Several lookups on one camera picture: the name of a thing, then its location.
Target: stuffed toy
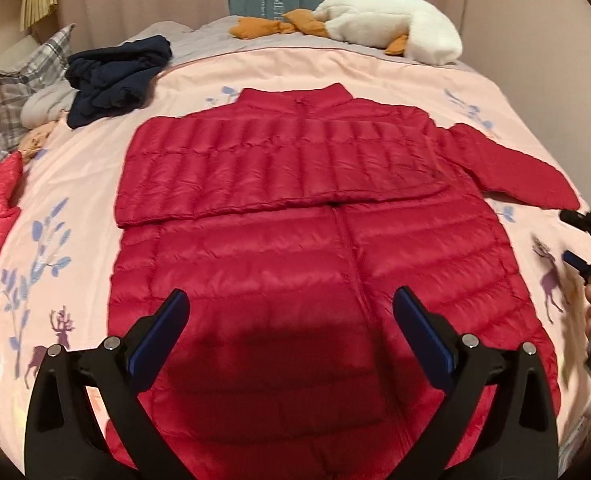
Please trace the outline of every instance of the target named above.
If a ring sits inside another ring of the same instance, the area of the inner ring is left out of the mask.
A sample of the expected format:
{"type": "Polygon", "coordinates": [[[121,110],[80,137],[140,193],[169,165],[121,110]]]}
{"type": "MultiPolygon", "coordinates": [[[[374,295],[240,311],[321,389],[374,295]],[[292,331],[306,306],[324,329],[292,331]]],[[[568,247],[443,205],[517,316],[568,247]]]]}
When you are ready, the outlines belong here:
{"type": "Polygon", "coordinates": [[[313,12],[284,14],[290,23],[240,18],[230,33],[240,39],[300,31],[322,38],[383,48],[410,60],[444,65],[462,55],[462,39],[449,18],[424,0],[325,0],[313,12]]]}
{"type": "Polygon", "coordinates": [[[337,41],[387,48],[408,36],[404,57],[421,63],[444,65],[462,55],[451,20],[424,0],[325,0],[313,17],[337,41]]]}

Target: bedspread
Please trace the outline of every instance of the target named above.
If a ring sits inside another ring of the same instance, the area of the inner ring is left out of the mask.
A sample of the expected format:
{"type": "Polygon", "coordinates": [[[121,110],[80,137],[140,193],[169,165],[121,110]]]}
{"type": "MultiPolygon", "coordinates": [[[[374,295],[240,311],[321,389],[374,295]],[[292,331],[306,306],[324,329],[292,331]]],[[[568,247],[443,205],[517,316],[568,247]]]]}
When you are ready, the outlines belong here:
{"type": "MultiPolygon", "coordinates": [[[[122,236],[115,224],[115,196],[137,127],[152,117],[183,116],[235,102],[244,88],[282,91],[335,82],[356,97],[418,106],[438,126],[469,124],[503,146],[559,168],[497,86],[482,75],[337,48],[268,48],[201,59],[163,75],[146,108],[73,131],[61,122],[26,168],[18,202],[22,214],[0,254],[0,446],[20,469],[36,353],[55,342],[70,349],[94,347],[107,334],[110,276],[122,236]],[[45,245],[43,264],[34,268],[40,245],[45,245]],[[6,312],[1,280],[5,270],[14,269],[29,287],[19,308],[6,312]],[[32,271],[38,278],[33,283],[32,271]],[[10,341],[13,316],[22,331],[19,347],[10,341]]],[[[569,249],[591,261],[591,239],[562,224],[555,210],[499,196],[485,201],[509,236],[538,318],[555,346],[562,392],[558,425],[565,439],[591,400],[591,379],[582,366],[582,280],[561,264],[560,255],[569,249]],[[546,251],[534,251],[534,237],[546,251]]],[[[104,426],[106,413],[96,392],[91,399],[104,426]]]]}

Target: jacket collar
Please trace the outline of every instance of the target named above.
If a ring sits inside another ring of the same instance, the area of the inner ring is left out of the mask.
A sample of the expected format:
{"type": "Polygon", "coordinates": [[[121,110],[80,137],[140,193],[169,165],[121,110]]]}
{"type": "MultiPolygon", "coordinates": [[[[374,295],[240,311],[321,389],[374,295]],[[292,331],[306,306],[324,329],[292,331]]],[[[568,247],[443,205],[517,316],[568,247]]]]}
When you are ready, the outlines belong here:
{"type": "Polygon", "coordinates": [[[287,92],[265,92],[245,88],[240,92],[238,104],[287,113],[301,110],[315,111],[348,103],[353,99],[340,83],[317,90],[291,90],[287,92]]]}

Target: gray bedsheet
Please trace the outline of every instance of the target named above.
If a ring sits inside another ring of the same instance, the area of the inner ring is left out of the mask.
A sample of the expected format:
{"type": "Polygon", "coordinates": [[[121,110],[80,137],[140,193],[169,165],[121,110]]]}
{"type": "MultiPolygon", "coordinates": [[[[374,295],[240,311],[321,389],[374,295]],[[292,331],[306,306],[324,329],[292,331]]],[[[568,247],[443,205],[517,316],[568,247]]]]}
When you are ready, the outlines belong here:
{"type": "MultiPolygon", "coordinates": [[[[160,22],[151,25],[141,33],[127,41],[140,40],[156,34],[165,36],[171,44],[173,58],[170,66],[178,66],[190,61],[206,59],[208,57],[259,50],[262,48],[301,47],[301,48],[341,48],[365,56],[386,59],[390,62],[403,64],[418,64],[401,56],[386,56],[382,50],[367,46],[341,43],[340,41],[304,36],[299,32],[293,34],[274,34],[258,38],[257,40],[238,40],[229,34],[229,29],[238,23],[237,16],[227,16],[213,23],[209,23],[198,30],[180,25],[175,22],[160,22]]],[[[464,63],[456,62],[443,68],[467,70],[464,63]]],[[[49,121],[57,120],[61,110],[69,110],[73,102],[75,90],[66,80],[59,81],[37,94],[31,96],[22,109],[22,124],[26,128],[37,128],[49,121]]]]}

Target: bed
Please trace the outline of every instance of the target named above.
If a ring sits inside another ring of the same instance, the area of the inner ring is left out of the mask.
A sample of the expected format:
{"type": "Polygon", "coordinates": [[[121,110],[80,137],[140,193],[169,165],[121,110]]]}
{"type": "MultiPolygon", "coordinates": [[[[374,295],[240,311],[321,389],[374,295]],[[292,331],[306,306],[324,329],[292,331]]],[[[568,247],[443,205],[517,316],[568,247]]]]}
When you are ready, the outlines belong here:
{"type": "MultiPolygon", "coordinates": [[[[19,470],[32,381],[45,346],[89,348],[107,335],[106,302],[121,236],[115,193],[131,137],[147,119],[229,104],[244,88],[282,91],[341,82],[354,96],[423,108],[438,126],[470,124],[558,167],[499,88],[466,65],[433,68],[386,59],[374,49],[296,36],[241,46],[226,34],[232,23],[234,18],[223,18],[196,32],[169,32],[174,61],[158,77],[146,108],[77,130],[61,120],[26,168],[16,197],[22,214],[0,254],[0,447],[19,470]],[[57,222],[48,225],[46,218],[57,222]],[[41,246],[48,272],[32,280],[41,246]],[[17,300],[21,314],[6,309],[17,300]]],[[[164,27],[138,36],[164,34],[164,27]]],[[[572,250],[591,260],[591,240],[562,224],[556,211],[501,197],[487,201],[509,235],[538,318],[555,345],[564,448],[591,425],[591,379],[583,370],[582,283],[560,255],[572,250]]],[[[90,396],[105,426],[101,399],[96,392],[90,396]]]]}

